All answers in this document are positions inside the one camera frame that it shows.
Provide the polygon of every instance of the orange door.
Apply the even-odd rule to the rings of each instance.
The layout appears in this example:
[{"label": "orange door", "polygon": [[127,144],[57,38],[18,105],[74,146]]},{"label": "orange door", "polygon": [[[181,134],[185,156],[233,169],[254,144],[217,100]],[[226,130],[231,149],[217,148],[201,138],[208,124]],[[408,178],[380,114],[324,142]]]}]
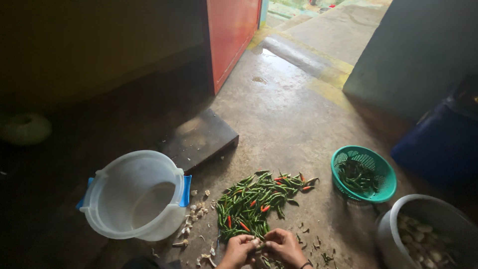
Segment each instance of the orange door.
[{"label": "orange door", "polygon": [[207,0],[214,94],[257,30],[261,0]]}]

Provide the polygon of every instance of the plastic bucket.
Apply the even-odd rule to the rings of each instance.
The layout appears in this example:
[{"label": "plastic bucket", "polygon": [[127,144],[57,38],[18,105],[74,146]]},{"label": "plastic bucket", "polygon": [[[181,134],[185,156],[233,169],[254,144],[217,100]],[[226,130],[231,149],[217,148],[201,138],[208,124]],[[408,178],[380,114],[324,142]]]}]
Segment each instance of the plastic bucket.
[{"label": "plastic bucket", "polygon": [[184,220],[190,183],[166,155],[131,152],[96,172],[80,211],[106,237],[162,240]]}]

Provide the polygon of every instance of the green plastic basket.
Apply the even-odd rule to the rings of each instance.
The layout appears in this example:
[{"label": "green plastic basket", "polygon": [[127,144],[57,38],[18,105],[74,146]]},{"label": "green plastic basket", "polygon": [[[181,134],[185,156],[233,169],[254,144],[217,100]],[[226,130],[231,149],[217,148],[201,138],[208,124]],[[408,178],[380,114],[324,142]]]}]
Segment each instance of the green plastic basket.
[{"label": "green plastic basket", "polygon": [[[379,182],[378,192],[356,193],[345,187],[338,177],[337,170],[338,164],[347,160],[347,157],[362,162],[364,166],[375,172],[375,178]],[[390,164],[382,156],[362,146],[345,146],[337,150],[330,161],[330,168],[332,169],[332,181],[337,188],[349,198],[357,201],[386,202],[397,190],[397,177]]]}]

